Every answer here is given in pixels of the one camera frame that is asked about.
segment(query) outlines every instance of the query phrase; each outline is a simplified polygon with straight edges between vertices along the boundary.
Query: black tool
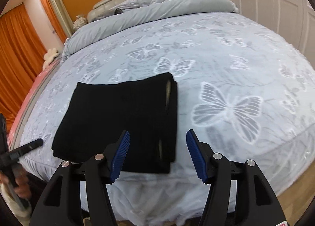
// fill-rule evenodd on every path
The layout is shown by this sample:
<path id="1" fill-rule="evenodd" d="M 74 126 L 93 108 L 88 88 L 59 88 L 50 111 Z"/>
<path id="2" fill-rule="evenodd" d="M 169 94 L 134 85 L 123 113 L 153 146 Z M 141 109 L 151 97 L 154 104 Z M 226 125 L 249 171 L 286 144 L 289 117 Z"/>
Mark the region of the black tool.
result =
<path id="1" fill-rule="evenodd" d="M 83 226 L 79 181 L 86 181 L 92 225 L 117 226 L 106 184 L 119 177 L 129 144 L 129 133 L 123 131 L 116 143 L 88 161 L 63 161 L 40 196 L 30 226 Z"/>
<path id="2" fill-rule="evenodd" d="M 225 226 L 231 180 L 237 180 L 235 224 L 237 226 L 288 226 L 284 213 L 268 181 L 253 160 L 229 161 L 198 141 L 193 130 L 186 136 L 187 146 L 198 177 L 211 184 L 199 226 Z M 45 188 L 31 218 L 30 226 L 82 226 L 79 181 L 86 181 L 89 212 L 93 226 L 117 226 L 106 184 L 119 176 L 129 144 L 129 135 L 107 146 L 87 162 L 64 161 Z M 119 149 L 124 145 L 124 152 Z M 118 166 L 115 160 L 119 155 Z"/>
<path id="3" fill-rule="evenodd" d="M 199 225 L 225 225 L 231 180 L 237 180 L 235 225 L 288 225 L 275 193 L 253 160 L 229 161 L 200 142 L 192 129 L 187 132 L 186 142 L 198 177 L 204 184 L 211 184 Z"/>
<path id="4" fill-rule="evenodd" d="M 18 197 L 14 192 L 14 188 L 18 187 L 15 178 L 18 177 L 19 168 L 21 167 L 18 161 L 23 155 L 42 145 L 43 140 L 37 139 L 17 149 L 9 151 L 7 145 L 7 124 L 5 117 L 0 113 L 0 171 L 9 178 L 10 183 L 8 188 L 10 194 L 21 209 L 27 209 L 29 202 Z"/>

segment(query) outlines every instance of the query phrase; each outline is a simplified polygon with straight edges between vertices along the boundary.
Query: white wall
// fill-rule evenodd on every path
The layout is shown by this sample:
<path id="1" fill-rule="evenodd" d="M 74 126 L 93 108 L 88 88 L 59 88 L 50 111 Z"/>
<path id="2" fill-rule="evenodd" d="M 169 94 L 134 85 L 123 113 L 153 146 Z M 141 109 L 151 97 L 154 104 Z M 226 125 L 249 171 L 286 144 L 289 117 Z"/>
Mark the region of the white wall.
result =
<path id="1" fill-rule="evenodd" d="M 64 45 L 59 39 L 58 35 L 53 33 L 54 29 L 40 0 L 24 0 L 24 5 L 31 22 L 46 50 L 57 48 L 58 51 L 61 52 Z"/>

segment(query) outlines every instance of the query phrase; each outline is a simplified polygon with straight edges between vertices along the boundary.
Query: black cloth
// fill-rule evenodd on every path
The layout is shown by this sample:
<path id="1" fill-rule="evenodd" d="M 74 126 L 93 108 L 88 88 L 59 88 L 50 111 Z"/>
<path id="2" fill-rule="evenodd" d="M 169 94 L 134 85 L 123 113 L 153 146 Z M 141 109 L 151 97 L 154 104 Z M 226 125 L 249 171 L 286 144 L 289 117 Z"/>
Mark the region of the black cloth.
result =
<path id="1" fill-rule="evenodd" d="M 177 134 L 177 83 L 170 73 L 116 85 L 79 82 L 54 137 L 54 156 L 84 162 L 123 130 L 130 133 L 123 171 L 170 172 Z"/>

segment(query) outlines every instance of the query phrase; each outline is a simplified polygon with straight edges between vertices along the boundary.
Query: grey duvet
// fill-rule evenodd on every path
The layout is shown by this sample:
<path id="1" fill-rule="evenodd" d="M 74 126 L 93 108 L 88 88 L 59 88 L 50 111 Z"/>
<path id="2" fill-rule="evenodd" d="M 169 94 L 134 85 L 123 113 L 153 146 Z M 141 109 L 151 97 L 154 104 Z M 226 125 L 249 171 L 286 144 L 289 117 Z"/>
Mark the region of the grey duvet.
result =
<path id="1" fill-rule="evenodd" d="M 182 225 L 201 215 L 209 186 L 197 178 L 185 143 L 190 128 L 230 160 L 254 159 L 276 194 L 315 156 L 315 72 L 307 60 L 279 35 L 232 13 L 231 5 L 225 5 L 227 13 L 213 13 L 204 1 L 207 9 L 181 14 L 178 1 L 164 2 L 169 4 L 165 11 L 151 5 L 79 29 L 68 40 L 64 63 L 37 101 L 21 140 L 23 145 L 44 139 L 44 146 L 21 163 L 49 180 L 61 163 L 51 144 L 77 82 L 115 84 L 172 73 L 179 101 L 171 173 L 122 172 L 108 186 L 116 219 L 140 226 Z M 126 20 L 131 16 L 132 23 Z M 84 183 L 81 202 L 88 209 Z M 232 192 L 229 211 L 234 205 Z"/>

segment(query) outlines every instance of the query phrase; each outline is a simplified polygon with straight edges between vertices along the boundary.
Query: stuffed toy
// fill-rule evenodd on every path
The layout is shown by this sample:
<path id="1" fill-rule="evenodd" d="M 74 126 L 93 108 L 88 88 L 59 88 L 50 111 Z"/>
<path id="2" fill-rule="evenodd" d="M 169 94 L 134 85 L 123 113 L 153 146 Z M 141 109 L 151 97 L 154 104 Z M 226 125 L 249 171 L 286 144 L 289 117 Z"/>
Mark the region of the stuffed toy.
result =
<path id="1" fill-rule="evenodd" d="M 45 70 L 47 66 L 50 65 L 58 55 L 59 53 L 56 48 L 49 49 L 47 51 L 47 54 L 44 55 L 45 62 L 43 64 L 43 70 Z"/>

